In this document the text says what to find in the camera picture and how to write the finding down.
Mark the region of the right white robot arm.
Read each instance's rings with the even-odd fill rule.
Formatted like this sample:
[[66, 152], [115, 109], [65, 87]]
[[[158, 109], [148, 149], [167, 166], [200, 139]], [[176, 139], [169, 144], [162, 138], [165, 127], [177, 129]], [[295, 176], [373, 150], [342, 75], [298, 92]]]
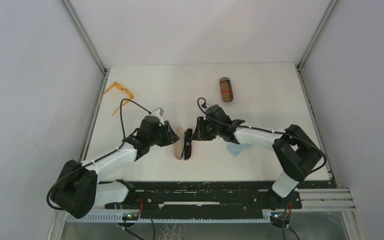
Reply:
[[217, 104], [198, 104], [203, 116], [197, 118], [194, 141], [212, 141], [220, 137], [229, 146], [257, 146], [272, 150], [282, 172], [270, 188], [279, 198], [285, 199], [308, 175], [319, 170], [317, 164], [327, 157], [298, 125], [285, 129], [253, 126], [245, 120], [232, 120]]

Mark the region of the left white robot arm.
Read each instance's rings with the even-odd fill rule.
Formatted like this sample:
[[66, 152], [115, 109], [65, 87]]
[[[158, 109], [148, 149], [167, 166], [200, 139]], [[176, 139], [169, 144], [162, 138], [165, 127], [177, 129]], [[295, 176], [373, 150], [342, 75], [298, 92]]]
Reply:
[[173, 145], [179, 139], [168, 121], [145, 116], [140, 126], [112, 151], [83, 163], [73, 159], [67, 161], [48, 191], [46, 201], [51, 208], [65, 211], [77, 219], [98, 206], [121, 203], [129, 192], [127, 185], [118, 180], [102, 184], [103, 178], [139, 160], [151, 147]]

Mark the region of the brown glasses case red stripe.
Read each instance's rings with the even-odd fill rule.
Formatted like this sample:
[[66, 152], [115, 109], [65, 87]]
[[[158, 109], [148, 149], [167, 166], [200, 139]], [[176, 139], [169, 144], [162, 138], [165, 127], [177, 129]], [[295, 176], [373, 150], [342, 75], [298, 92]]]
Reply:
[[219, 80], [221, 99], [225, 103], [233, 101], [233, 88], [231, 80], [228, 77], [223, 77]]

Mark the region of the black sunglasses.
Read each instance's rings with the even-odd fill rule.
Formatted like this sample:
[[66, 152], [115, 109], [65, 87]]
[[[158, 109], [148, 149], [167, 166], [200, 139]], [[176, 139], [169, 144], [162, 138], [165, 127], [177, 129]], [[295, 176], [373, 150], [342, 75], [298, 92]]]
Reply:
[[185, 161], [189, 160], [192, 155], [192, 136], [193, 130], [191, 128], [186, 129], [183, 135], [183, 148], [181, 152], [181, 159]]

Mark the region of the light blue cloth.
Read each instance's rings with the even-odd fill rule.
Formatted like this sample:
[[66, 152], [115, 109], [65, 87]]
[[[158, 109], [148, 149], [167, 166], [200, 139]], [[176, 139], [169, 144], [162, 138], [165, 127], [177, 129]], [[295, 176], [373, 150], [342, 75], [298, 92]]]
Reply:
[[237, 157], [244, 149], [246, 148], [245, 144], [235, 144], [235, 143], [229, 143], [226, 146], [226, 149], [229, 151], [229, 153]]

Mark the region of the pink glasses case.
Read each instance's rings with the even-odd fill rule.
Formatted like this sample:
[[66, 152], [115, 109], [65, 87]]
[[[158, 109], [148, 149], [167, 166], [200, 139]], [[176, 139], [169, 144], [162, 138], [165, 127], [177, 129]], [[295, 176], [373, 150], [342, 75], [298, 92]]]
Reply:
[[181, 154], [182, 154], [182, 150], [183, 150], [183, 144], [184, 144], [183, 138], [184, 138], [184, 132], [185, 131], [186, 131], [186, 129], [183, 129], [181, 127], [177, 127], [175, 130], [175, 133], [179, 136], [179, 141], [177, 141], [174, 144], [174, 156], [178, 160], [183, 160], [183, 159], [181, 159]]

